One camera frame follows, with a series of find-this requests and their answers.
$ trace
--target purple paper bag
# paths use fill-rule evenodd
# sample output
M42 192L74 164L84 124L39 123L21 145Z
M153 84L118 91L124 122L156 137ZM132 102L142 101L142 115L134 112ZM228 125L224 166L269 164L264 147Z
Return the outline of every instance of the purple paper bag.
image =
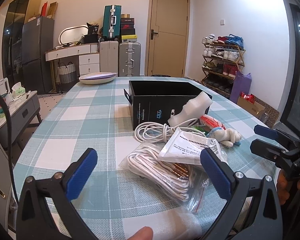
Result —
M238 71L233 82L230 100L236 104L241 92L248 95L251 81L251 73L249 73L248 75L243 75L240 71Z

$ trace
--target blue logo on box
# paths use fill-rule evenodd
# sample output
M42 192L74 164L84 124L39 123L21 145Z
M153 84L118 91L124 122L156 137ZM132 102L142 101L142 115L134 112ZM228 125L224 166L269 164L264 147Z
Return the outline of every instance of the blue logo on box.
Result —
M162 115L162 110L158 110L157 111L157 118L160 119Z

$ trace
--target silver suitcase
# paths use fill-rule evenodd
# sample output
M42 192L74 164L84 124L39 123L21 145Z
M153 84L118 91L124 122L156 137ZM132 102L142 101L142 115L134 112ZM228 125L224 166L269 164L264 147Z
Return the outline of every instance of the silver suitcase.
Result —
M141 44L122 42L119 45L119 77L140 76Z
M118 47L117 41L100 42L100 72L118 72Z

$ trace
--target blue gripper pad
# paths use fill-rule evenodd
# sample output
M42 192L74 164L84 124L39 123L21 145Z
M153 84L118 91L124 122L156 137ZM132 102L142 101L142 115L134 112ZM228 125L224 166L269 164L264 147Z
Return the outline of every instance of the blue gripper pad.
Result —
M218 157L213 153L217 158L214 159L211 154L206 149L203 149L200 154L200 162L207 175L211 179L216 191L218 192L220 198L230 201L231 199L231 181L219 167L217 161L221 163Z
M66 187L66 197L69 201L79 197L83 186L86 184L94 167L97 165L98 155L94 149L91 149L79 167L75 170L68 180Z
M276 130L270 129L268 127L264 127L262 125L257 124L253 129L255 134L261 135L263 137L269 138L271 140L276 140L278 138L278 134Z

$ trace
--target wooden door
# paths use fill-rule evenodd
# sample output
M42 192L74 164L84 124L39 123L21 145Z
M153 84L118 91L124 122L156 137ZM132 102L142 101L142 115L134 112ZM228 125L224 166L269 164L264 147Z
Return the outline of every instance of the wooden door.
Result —
M152 0L148 76L183 76L189 26L188 2Z

